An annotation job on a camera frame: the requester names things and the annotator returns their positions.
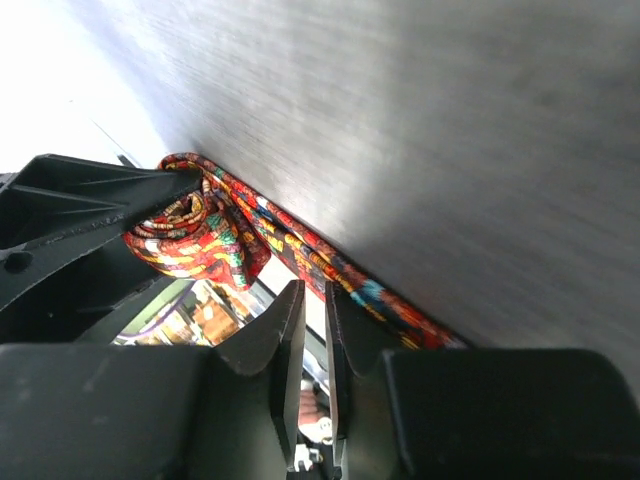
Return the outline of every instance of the rolled fabric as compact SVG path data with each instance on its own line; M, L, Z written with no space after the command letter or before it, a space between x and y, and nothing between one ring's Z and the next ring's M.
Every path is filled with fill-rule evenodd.
M467 346L461 337L363 274L316 233L211 160L178 153L164 158L159 168L197 168L203 174L201 192L179 200L124 236L134 254L161 272L210 278L243 290L271 250L322 300L325 281L339 283L409 348Z

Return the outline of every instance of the red patterned cloth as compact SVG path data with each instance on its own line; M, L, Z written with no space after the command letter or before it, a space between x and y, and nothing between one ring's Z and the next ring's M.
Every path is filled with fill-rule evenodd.
M460 337L364 275L317 234L212 161L195 153L180 153L166 157L159 168L197 168L204 179L203 193L196 195L195 201L182 199L175 210L170 207L159 218L144 222L125 235L132 251L160 271L227 284L231 284L224 280L228 274L222 272L232 272L233 276L233 272L242 271L245 279L234 283L236 288L246 288L268 259L268 246L321 299L324 300L326 280L339 283L407 347L466 346ZM215 215L223 216L226 226L209 221ZM217 254L207 255L212 251ZM216 266L219 260L237 261L239 251L243 252L242 265ZM224 257L229 252L236 256ZM183 262L185 256L190 260Z

